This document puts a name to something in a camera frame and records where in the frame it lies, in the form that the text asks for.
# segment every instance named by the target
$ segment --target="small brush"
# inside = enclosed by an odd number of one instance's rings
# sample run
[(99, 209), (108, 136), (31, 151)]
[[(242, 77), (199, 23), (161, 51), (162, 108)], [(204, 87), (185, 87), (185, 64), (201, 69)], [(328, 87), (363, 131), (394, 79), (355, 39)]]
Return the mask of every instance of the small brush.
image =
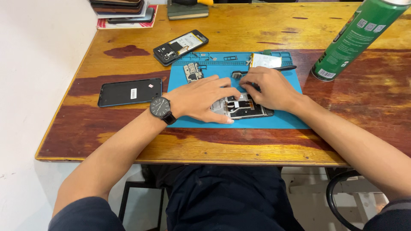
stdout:
[[(293, 70), (297, 68), (297, 66), (294, 65), (289, 65), (289, 66), (283, 66), (283, 67), (274, 67), (272, 69), (277, 70), (277, 71), (289, 71), (289, 70)], [(231, 74), (231, 77), (233, 77), (234, 79), (239, 79), (242, 77), (243, 74), (247, 74), (248, 71), (242, 72), (242, 71), (233, 71), (233, 73)]]

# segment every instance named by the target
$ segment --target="wood grain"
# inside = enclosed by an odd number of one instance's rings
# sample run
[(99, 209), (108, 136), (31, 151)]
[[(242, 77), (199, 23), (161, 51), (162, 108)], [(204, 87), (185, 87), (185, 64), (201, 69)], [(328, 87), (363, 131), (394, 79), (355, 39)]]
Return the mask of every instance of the wood grain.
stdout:
[[(162, 78), (167, 92), (170, 67), (163, 67), (152, 49), (192, 29), (210, 40), (198, 51), (289, 51), (304, 94), (411, 156), (410, 10), (335, 81), (309, 74), (358, 5), (221, 4), (211, 7), (207, 18), (180, 21), (168, 21), (166, 6), (160, 5), (153, 28), (99, 30), (36, 159), (81, 161), (148, 107), (97, 107), (103, 83)], [(166, 128), (136, 162), (347, 166), (309, 129)]]

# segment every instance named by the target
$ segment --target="phone back cover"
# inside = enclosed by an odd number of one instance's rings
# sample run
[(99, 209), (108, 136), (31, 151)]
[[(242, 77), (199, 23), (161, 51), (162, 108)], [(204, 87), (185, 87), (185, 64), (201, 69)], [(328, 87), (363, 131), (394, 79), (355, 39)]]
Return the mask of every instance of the phone back cover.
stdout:
[(98, 106), (114, 106), (149, 102), (162, 94), (161, 79), (143, 79), (105, 83), (100, 90)]

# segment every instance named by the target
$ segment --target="wristwatch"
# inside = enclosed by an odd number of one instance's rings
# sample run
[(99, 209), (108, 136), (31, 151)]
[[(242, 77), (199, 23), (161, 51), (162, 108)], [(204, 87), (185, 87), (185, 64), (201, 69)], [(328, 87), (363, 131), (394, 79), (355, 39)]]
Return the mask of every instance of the wristwatch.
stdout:
[(160, 118), (168, 125), (172, 125), (177, 121), (170, 111), (170, 100), (164, 97), (157, 97), (151, 101), (150, 112), (153, 116)]

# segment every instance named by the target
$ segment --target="spray can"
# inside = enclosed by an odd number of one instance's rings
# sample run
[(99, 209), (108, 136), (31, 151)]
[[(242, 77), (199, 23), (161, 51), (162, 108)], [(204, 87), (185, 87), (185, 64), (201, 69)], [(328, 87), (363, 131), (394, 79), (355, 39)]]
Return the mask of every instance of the spray can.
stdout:
[(311, 69), (334, 80), (411, 5), (411, 0), (364, 0)]

